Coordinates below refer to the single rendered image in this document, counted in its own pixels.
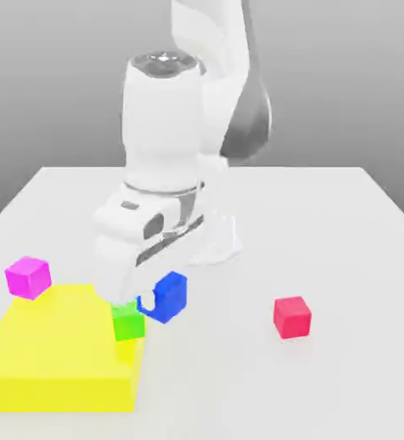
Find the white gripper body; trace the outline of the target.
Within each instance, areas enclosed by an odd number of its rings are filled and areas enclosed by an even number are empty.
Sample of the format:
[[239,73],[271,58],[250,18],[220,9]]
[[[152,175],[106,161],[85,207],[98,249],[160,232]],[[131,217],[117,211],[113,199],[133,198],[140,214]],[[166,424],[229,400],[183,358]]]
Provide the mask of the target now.
[[187,264],[204,238],[203,220],[167,235],[162,213],[95,213],[94,286],[113,304],[128,303]]

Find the small green cube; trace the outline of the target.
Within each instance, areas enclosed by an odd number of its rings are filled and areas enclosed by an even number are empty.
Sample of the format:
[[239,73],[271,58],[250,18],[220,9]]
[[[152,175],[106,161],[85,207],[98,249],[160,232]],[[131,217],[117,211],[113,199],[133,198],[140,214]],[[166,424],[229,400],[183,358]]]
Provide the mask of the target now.
[[145,336],[144,315],[138,311],[138,302],[111,307],[114,336],[117,341],[138,339]]

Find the small blue cube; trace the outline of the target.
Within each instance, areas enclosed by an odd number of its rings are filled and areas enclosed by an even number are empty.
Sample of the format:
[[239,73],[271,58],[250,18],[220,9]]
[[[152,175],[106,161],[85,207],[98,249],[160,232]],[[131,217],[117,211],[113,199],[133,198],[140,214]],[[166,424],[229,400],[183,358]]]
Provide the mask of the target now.
[[156,283],[153,293],[155,307],[152,310],[146,309],[139,296],[138,312],[166,324],[187,305],[187,278],[178,272],[170,272]]

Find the small magenta cube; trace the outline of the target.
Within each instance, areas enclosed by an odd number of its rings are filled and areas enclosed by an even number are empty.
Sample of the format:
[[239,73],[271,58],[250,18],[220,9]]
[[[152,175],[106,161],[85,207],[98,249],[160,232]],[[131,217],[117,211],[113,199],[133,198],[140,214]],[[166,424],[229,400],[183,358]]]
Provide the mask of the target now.
[[9,293],[34,300],[52,285],[49,263],[24,256],[4,270]]

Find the small red cube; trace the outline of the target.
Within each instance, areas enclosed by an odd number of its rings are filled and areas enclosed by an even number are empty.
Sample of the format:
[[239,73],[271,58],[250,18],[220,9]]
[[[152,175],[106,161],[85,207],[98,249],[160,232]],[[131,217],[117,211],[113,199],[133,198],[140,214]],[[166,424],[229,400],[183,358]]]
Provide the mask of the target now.
[[274,301],[273,323],[282,339],[309,335],[311,311],[301,296],[278,298]]

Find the large yellow box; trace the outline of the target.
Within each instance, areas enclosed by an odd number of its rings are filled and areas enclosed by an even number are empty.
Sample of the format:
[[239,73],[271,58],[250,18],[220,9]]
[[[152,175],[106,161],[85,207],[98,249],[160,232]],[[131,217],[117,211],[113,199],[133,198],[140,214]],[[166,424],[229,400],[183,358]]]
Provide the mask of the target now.
[[116,341],[90,284],[17,297],[0,320],[0,413],[130,413],[144,339]]

